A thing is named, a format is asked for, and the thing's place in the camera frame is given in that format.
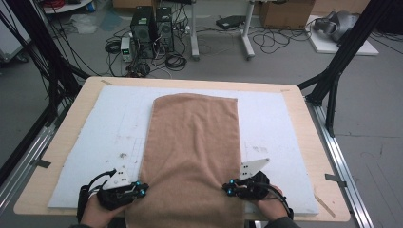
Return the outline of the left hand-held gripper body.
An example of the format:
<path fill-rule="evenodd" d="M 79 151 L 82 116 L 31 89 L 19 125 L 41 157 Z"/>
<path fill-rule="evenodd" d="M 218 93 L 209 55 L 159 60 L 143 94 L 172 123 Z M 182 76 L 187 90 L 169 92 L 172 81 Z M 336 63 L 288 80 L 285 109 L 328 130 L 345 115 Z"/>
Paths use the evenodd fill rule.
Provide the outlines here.
<path fill-rule="evenodd" d="M 125 169 L 114 169 L 110 178 L 100 187 L 97 197 L 101 205 L 110 211 L 132 203 L 137 198 L 137 190 L 133 188 Z"/>

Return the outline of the tan towel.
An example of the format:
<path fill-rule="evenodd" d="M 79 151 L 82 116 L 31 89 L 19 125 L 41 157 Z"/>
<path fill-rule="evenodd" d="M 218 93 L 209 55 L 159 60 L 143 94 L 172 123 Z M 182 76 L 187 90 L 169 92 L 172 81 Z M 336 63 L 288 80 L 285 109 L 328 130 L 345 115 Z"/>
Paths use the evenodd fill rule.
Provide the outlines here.
<path fill-rule="evenodd" d="M 236 99 L 157 98 L 140 175 L 149 189 L 125 211 L 126 228 L 242 228 L 244 203 L 221 190 L 240 162 Z"/>

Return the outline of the person's right hand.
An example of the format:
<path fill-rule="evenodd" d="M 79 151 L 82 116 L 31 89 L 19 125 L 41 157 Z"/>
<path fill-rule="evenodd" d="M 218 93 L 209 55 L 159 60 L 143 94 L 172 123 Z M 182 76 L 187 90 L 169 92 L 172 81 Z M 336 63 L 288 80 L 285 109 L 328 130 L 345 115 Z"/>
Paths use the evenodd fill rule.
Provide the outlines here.
<path fill-rule="evenodd" d="M 273 194 L 269 193 L 265 199 L 253 201 L 259 211 L 270 221 L 286 218 L 288 216 L 282 202 Z"/>

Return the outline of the person's left hand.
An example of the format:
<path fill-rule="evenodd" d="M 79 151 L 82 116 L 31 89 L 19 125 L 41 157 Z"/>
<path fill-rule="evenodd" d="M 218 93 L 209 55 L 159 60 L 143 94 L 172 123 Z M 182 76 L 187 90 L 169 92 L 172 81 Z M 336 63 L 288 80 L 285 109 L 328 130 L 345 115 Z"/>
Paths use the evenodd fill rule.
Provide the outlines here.
<path fill-rule="evenodd" d="M 93 195 L 89 198 L 80 225 L 85 225 L 89 228 L 106 228 L 107 225 L 124 210 L 125 206 L 115 210 L 105 209 L 99 202 L 98 197 Z"/>

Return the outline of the white foam mat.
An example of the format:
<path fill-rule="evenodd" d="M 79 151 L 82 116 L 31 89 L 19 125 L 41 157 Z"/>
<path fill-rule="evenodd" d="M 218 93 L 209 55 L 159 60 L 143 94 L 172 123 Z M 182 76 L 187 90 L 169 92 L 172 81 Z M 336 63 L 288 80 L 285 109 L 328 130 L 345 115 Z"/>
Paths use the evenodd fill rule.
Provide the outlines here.
<path fill-rule="evenodd" d="M 61 169 L 49 208 L 75 209 L 79 188 L 95 176 L 124 169 L 139 178 L 153 102 L 185 88 L 105 86 Z M 319 213 L 295 129 L 279 92 L 192 89 L 192 94 L 236 99 L 244 162 L 267 159 L 261 171 L 285 194 L 297 216 Z"/>

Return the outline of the grey power supply unit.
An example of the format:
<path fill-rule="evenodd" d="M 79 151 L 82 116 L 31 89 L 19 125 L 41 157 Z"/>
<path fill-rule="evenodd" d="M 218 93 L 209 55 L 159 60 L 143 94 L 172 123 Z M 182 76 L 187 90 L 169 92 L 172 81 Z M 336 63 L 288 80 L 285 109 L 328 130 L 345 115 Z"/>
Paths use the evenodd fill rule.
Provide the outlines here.
<path fill-rule="evenodd" d="M 132 61 L 133 56 L 132 56 L 132 48 L 131 48 L 131 42 L 129 37 L 123 37 L 121 39 L 121 53 L 123 60 L 126 63 L 129 63 Z"/>

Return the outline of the white desk stand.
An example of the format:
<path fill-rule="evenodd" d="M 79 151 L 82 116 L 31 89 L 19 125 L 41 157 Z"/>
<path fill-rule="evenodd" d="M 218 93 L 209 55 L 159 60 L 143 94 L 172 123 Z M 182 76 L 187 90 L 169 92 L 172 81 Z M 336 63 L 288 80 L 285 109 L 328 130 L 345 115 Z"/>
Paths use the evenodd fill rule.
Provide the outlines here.
<path fill-rule="evenodd" d="M 190 44 L 191 44 L 191 57 L 199 61 L 200 54 L 199 54 L 199 44 L 198 44 L 198 37 L 196 32 L 196 3 L 197 0 L 190 0 L 190 8 L 191 8 L 191 27 L 190 27 Z M 240 38 L 244 44 L 245 51 L 246 51 L 246 60 L 249 61 L 255 57 L 255 52 L 252 48 L 251 42 L 248 37 L 248 32 L 252 20 L 252 15 L 255 7 L 256 0 L 246 0 L 247 1 L 247 10 L 245 16 L 245 23 L 244 27 L 240 30 Z"/>

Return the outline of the white floor board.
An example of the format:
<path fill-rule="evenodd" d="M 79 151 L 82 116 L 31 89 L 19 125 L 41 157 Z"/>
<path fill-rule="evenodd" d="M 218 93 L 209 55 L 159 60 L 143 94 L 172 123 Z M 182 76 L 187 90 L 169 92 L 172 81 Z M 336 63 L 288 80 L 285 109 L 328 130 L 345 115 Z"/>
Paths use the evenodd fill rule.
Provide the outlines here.
<path fill-rule="evenodd" d="M 338 52 L 338 46 L 336 43 L 322 31 L 316 31 L 313 29 L 314 21 L 316 19 L 316 15 L 310 15 L 305 28 L 305 30 L 310 34 L 310 42 L 314 50 L 316 53 L 336 54 Z M 356 54 L 361 56 L 376 56 L 378 50 L 368 41 L 365 41 Z"/>

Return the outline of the flat black device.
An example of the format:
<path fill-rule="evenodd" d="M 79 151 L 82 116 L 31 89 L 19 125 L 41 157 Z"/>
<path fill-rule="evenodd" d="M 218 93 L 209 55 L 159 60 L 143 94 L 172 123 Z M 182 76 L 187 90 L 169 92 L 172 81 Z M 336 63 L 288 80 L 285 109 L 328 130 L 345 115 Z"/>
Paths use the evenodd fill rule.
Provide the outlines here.
<path fill-rule="evenodd" d="M 216 21 L 216 25 L 221 29 L 232 29 L 245 22 L 245 17 L 240 15 L 232 15 L 221 18 Z"/>

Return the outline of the large cardboard box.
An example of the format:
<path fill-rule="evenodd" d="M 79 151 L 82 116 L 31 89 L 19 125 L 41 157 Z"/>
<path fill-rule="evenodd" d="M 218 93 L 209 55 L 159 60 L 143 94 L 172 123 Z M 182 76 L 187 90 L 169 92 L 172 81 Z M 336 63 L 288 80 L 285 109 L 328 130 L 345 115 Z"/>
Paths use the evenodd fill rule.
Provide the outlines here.
<path fill-rule="evenodd" d="M 304 29 L 316 0 L 286 0 L 263 3 L 259 19 L 269 29 Z"/>

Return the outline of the small cardboard box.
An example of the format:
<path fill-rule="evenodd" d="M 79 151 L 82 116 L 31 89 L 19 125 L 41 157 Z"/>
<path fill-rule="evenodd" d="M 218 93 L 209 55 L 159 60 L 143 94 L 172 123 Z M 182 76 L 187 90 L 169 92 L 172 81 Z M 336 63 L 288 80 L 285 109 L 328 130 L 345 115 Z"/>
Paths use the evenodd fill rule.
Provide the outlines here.
<path fill-rule="evenodd" d="M 111 0 L 116 9 L 135 9 L 138 6 L 151 6 L 155 8 L 159 0 Z"/>

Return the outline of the grey rounded device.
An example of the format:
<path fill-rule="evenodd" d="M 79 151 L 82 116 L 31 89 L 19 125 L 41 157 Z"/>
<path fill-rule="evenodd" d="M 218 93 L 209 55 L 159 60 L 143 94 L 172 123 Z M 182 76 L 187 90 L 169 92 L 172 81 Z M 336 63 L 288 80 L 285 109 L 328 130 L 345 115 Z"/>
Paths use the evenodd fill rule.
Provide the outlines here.
<path fill-rule="evenodd" d="M 358 18 L 358 14 L 346 10 L 332 11 L 325 17 L 317 18 L 313 29 L 320 30 L 338 43 L 354 27 Z"/>

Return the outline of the white round table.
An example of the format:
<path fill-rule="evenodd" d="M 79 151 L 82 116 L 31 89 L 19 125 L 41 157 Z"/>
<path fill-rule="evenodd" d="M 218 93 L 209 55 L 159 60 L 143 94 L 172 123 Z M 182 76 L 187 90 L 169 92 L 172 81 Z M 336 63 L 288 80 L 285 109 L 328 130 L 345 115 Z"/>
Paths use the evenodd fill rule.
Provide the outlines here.
<path fill-rule="evenodd" d="M 44 12 L 45 14 L 54 14 L 77 9 L 86 9 L 87 11 L 93 12 L 96 10 L 96 4 L 93 0 L 80 0 L 78 4 L 65 3 L 61 7 L 44 8 Z"/>

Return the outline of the aluminium rail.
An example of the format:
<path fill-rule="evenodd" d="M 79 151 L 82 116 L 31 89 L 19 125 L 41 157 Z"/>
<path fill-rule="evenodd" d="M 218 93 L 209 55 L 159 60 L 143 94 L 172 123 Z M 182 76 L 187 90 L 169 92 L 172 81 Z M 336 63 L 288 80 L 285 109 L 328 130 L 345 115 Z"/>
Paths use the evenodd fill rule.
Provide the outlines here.
<path fill-rule="evenodd" d="M 23 140 L 0 167 L 0 217 L 30 173 L 41 160 L 71 105 L 60 104 L 55 112 L 48 105 Z"/>
<path fill-rule="evenodd" d="M 347 203 L 350 215 L 358 228 L 374 228 L 372 219 L 356 187 L 354 178 L 335 137 L 325 126 L 326 113 L 321 106 L 306 103 L 311 117 L 317 126 L 317 132 L 324 144 L 325 152 L 334 170 L 335 181 Z"/>

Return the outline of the black frame post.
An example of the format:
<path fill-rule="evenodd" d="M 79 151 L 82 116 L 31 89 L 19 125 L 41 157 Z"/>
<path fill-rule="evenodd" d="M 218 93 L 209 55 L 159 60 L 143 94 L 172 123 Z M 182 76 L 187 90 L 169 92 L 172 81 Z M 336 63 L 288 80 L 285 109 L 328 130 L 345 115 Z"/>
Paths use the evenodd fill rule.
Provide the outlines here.
<path fill-rule="evenodd" d="M 0 20 L 29 54 L 41 76 L 48 81 L 48 107 L 45 116 L 47 121 L 51 122 L 59 116 L 60 102 L 74 101 L 81 90 L 82 87 L 78 84 L 76 76 L 86 80 L 89 75 L 62 56 L 43 19 L 30 0 L 0 1 L 7 4 L 6 10 L 13 12 L 38 50 L 35 52 L 32 49 L 18 28 L 13 26 L 13 20 L 9 20 L 0 10 Z"/>
<path fill-rule="evenodd" d="M 330 64 L 317 76 L 297 86 L 303 90 L 315 85 L 313 91 L 306 96 L 306 100 L 314 106 L 321 106 L 325 96 L 328 96 L 325 129 L 331 137 L 335 136 L 334 118 L 339 79 L 394 1 L 370 0 Z"/>

